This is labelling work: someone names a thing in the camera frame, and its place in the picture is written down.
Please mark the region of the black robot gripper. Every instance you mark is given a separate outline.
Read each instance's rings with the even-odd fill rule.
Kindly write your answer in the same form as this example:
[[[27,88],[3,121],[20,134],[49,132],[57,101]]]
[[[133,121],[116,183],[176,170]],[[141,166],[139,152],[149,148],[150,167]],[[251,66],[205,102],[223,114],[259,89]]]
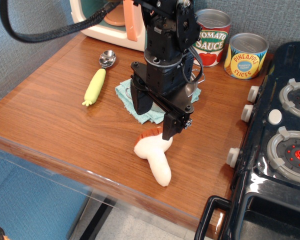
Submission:
[[[187,52],[168,61],[146,51],[144,58],[146,63],[131,63],[133,107],[138,115],[149,112],[153,102],[164,110],[162,139],[169,140],[192,123],[194,107],[186,94],[186,84],[192,82],[194,57]]]

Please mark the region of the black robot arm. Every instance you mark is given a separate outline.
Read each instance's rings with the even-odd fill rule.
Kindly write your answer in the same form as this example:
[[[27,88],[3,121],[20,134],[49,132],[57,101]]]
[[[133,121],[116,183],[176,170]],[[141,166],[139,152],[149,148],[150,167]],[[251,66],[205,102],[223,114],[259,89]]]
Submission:
[[[196,85],[203,75],[200,69],[192,79],[194,60],[199,55],[194,43],[201,26],[196,21],[192,0],[135,0],[141,13],[147,43],[146,63],[133,62],[130,93],[138,115],[156,104],[165,114],[162,138],[169,140],[189,127],[194,112],[186,88]]]

